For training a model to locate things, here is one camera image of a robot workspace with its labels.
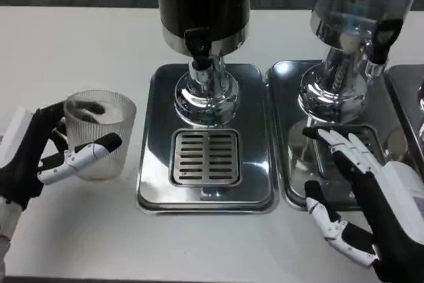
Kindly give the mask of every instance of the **chrome dispenser base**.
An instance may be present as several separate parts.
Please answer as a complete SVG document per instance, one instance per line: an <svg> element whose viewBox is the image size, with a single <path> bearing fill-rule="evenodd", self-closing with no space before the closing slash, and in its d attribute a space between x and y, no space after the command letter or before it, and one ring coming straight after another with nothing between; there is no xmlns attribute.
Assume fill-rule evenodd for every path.
<svg viewBox="0 0 424 283"><path fill-rule="evenodd" d="M322 78L324 65L318 64L308 70L301 80L299 105L318 121L346 123L362 113L366 102L366 82L361 76L354 77L354 89L340 93L324 91L317 83Z"/></svg>
<svg viewBox="0 0 424 283"><path fill-rule="evenodd" d="M299 104L301 79L306 71L319 63L321 61L278 62L267 74L280 189L293 207L303 209L304 184L307 180L315 179L320 181L325 197L336 209L357 209L350 184L322 156L317 145L301 133L304 126L314 121ZM349 124L368 125L376 131L378 141L371 141L371 146L382 147L384 160L401 158L407 153L407 143L383 78L369 80L367 89L368 101L363 112Z"/></svg>
<svg viewBox="0 0 424 283"><path fill-rule="evenodd" d="M227 64L240 105L221 126L196 127L181 117L174 92L185 64L152 78L137 182L137 200L151 213L264 213L278 202L266 92L260 72Z"/></svg>

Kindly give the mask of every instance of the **stainless steel base plate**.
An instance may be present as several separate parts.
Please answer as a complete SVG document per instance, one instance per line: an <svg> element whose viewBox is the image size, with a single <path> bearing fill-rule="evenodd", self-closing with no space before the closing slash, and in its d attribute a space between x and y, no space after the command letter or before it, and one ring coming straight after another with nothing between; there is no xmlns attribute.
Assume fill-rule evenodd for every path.
<svg viewBox="0 0 424 283"><path fill-rule="evenodd" d="M409 155L424 179L424 65L393 66L384 78L408 140Z"/></svg>
<svg viewBox="0 0 424 283"><path fill-rule="evenodd" d="M143 211L264 213L276 205L278 180L262 76L248 64L227 64L226 70L238 83L240 105L233 119L216 127L193 126L176 111L174 91L187 65L162 66L153 76L137 183L137 200ZM189 173L185 176L201 178L185 179L181 174L181 169L187 169L183 166L189 166L182 164L182 156L187 154L197 155L190 158L197 171L185 171ZM216 170L217 162L221 162L216 167L220 171L211 171Z"/></svg>
<svg viewBox="0 0 424 283"><path fill-rule="evenodd" d="M173 153L171 181L177 186L224 187L240 180L236 131L178 131Z"/></svg>
<svg viewBox="0 0 424 283"><path fill-rule="evenodd" d="M298 103L302 76L321 61L278 62L269 72L269 94L274 114L274 147L279 160L283 196L296 208L305 207L305 182L320 182L326 199L338 210L358 209L350 184L335 174L316 144L302 135L315 124ZM368 100L361 115L349 124L368 125L376 131L384 160L405 158L407 143L383 78L368 81Z"/></svg>

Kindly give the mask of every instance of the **stainless steel drip tray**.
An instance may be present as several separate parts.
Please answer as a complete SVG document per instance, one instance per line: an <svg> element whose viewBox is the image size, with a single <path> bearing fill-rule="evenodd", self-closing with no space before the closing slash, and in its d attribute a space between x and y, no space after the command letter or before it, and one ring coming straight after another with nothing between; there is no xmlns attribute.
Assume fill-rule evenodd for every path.
<svg viewBox="0 0 424 283"><path fill-rule="evenodd" d="M304 126L314 125L298 103L300 81L320 61L278 62L267 74L270 104L274 115L274 148L283 196L296 208L305 207L304 185L320 182L324 195L338 210L358 209L348 183L317 145L302 135ZM382 148L384 160L406 160L408 149L398 116L390 101L383 77L368 80L364 111L351 125L367 125L376 132L372 145Z"/></svg>
<svg viewBox="0 0 424 283"><path fill-rule="evenodd" d="M171 182L225 187L240 181L238 134L232 130L181 130L175 134Z"/></svg>
<svg viewBox="0 0 424 283"><path fill-rule="evenodd" d="M159 68L150 84L137 200L150 213L264 213L278 181L260 72L228 64L240 88L236 115L222 127L193 127L176 111L184 64Z"/></svg>

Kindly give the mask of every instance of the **ribbed glass cup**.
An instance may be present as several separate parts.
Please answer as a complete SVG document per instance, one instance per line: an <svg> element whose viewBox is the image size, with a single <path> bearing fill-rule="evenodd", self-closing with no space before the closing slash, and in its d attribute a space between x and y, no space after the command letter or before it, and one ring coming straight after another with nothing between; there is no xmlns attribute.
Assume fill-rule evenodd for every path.
<svg viewBox="0 0 424 283"><path fill-rule="evenodd" d="M69 150L109 133L117 133L122 139L117 150L78 172L77 176L84 180L109 180L119 176L133 131L135 104L119 93L89 90L71 95L65 101L64 113Z"/></svg>

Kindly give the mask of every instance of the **reflective metal surface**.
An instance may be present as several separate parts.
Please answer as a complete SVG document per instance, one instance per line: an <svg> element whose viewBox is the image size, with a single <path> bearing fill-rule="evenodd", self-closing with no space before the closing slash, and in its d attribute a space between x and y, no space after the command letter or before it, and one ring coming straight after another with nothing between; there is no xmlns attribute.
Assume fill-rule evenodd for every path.
<svg viewBox="0 0 424 283"><path fill-rule="evenodd" d="M318 121L347 123L364 108L366 82L352 66L350 56L332 56L326 62L313 66L302 77L299 104Z"/></svg>
<svg viewBox="0 0 424 283"><path fill-rule="evenodd" d="M184 121L174 105L175 86L187 71L184 64L166 65L152 78L137 183L140 207L153 213L263 213L271 210L279 195L264 107L266 92L260 72L248 64L227 65L227 71L238 82L242 93L240 105L228 123L208 128L211 134L221 129L237 132L241 181L233 187L184 187L170 181L175 132L199 130Z"/></svg>
<svg viewBox="0 0 424 283"><path fill-rule="evenodd" d="M322 176L317 165L313 142L301 133L314 124L298 103L303 75L321 61L278 62L267 74L270 101L274 115L274 148L283 196L296 208L305 207L304 184L320 181L327 200L339 210L356 209L349 183L330 173ZM368 80L368 99L363 112L353 125L369 125L376 133L386 158L408 159L407 143L383 78Z"/></svg>
<svg viewBox="0 0 424 283"><path fill-rule="evenodd" d="M239 106L239 85L225 71L222 57L203 58L212 64L197 70L189 62L175 88L175 104L179 114L189 123L215 126L230 121Z"/></svg>
<svg viewBox="0 0 424 283"><path fill-rule="evenodd" d="M171 33L165 26L162 25L162 31L166 44L174 51L192 56L187 49L186 40ZM242 46L248 37L248 23L241 28L238 32L221 40L212 42L212 49L210 54L213 56L224 56L237 50Z"/></svg>
<svg viewBox="0 0 424 283"><path fill-rule="evenodd" d="M409 151L424 178L424 65L393 66L384 74Z"/></svg>
<svg viewBox="0 0 424 283"><path fill-rule="evenodd" d="M236 131L178 131L173 142L170 180L176 186L224 187L240 181Z"/></svg>

